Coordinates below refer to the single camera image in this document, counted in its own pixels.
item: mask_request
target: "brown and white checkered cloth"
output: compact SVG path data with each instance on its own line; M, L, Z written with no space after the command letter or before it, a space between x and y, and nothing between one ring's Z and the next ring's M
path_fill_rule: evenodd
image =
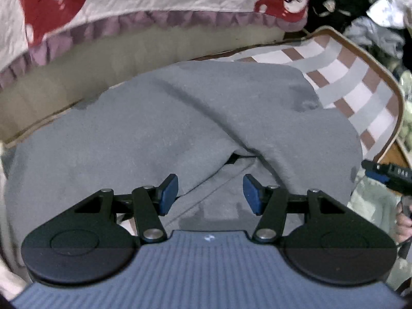
M322 105L336 107L353 124L366 159L379 160L395 140L403 112L396 80L332 28L300 42L252 48L216 60L285 64L301 70Z

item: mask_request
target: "gray blanket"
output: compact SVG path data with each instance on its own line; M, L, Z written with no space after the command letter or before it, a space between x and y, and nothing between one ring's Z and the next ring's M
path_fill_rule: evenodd
M226 164L236 153L240 158ZM292 193L319 188L347 204L362 151L350 122L323 109L283 65L187 62L145 73L83 103L21 143L8 168L13 235L25 235L101 188L128 194L179 177L162 218L174 229L251 232L242 177ZM286 233L300 223L288 218Z

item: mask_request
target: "beige fabric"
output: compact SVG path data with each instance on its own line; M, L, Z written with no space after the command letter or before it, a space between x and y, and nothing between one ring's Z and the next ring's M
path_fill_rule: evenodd
M179 61L281 41L279 28L151 27L76 46L0 93L0 140L131 77Z
M0 142L0 156L3 155L4 145ZM0 161L0 230L1 230L1 248L3 250L3 256L9 262L13 271L17 270L17 264L14 261L14 251L12 247L12 241L10 236L10 227L7 220L7 210L4 197L6 185L6 176L3 170L3 164Z
M395 235L396 205L400 196L389 191L383 184L364 176L363 170L357 176L358 184L348 207L357 214L381 228L392 238ZM412 276L412 264L397 258L388 276L387 284L392 289Z
M26 282L11 273L0 258L0 292L7 300L14 299L26 286Z

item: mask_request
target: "black circular base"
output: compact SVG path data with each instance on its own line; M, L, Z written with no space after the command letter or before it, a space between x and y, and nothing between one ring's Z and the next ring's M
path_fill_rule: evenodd
M135 240L123 227L88 214L76 216L49 221L24 240L22 258L36 280L89 284L117 273L133 258Z
M370 223L331 216L317 218L286 237L290 263L316 280L339 286L367 284L387 275L396 259L390 237Z

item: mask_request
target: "white logo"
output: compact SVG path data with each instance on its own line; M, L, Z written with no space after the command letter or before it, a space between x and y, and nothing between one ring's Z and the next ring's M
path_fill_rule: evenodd
M398 168L398 174L403 177L408 177L408 172L405 170L401 170L400 168Z
M215 240L215 236L214 235L207 235L204 237L206 241L211 242L213 240Z

